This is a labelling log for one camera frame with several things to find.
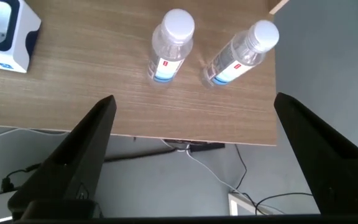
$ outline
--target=plastic water bottle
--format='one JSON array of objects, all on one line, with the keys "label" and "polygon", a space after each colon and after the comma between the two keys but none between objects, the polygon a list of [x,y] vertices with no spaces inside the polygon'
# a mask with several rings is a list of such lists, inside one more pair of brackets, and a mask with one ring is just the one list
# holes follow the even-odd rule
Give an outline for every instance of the plastic water bottle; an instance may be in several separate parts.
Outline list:
[{"label": "plastic water bottle", "polygon": [[236,34],[201,73],[204,86],[227,85],[263,62],[266,52],[278,42],[276,26],[270,21],[258,21],[249,30]]},{"label": "plastic water bottle", "polygon": [[193,48],[195,23],[182,9],[167,12],[155,28],[148,77],[153,83],[170,83]]}]

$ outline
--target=wood grain surface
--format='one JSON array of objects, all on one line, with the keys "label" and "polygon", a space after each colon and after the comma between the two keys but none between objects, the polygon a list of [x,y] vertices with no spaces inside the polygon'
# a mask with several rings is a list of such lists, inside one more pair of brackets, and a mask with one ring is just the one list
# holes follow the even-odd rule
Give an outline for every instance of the wood grain surface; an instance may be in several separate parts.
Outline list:
[{"label": "wood grain surface", "polygon": [[[0,125],[71,130],[113,94],[113,134],[274,145],[274,52],[225,88],[199,74],[231,37],[267,18],[255,0],[27,0],[42,28],[27,74],[0,70]],[[169,88],[146,79],[152,32],[173,8],[195,19],[194,47]]]}]

